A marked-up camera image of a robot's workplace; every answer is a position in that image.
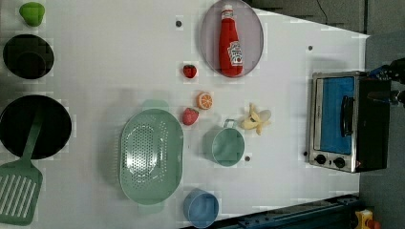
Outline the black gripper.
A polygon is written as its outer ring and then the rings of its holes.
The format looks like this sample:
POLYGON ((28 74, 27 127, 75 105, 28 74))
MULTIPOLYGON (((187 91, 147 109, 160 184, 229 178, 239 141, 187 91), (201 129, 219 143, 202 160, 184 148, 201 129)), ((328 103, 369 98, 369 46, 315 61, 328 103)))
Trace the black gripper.
MULTIPOLYGON (((390 65, 383 65, 369 72, 369 78, 382 81, 396 81, 405 83, 405 58, 396 59, 390 65)), ((391 106, 405 107, 405 92, 381 91, 370 92, 367 97, 373 102, 385 103, 391 106)))

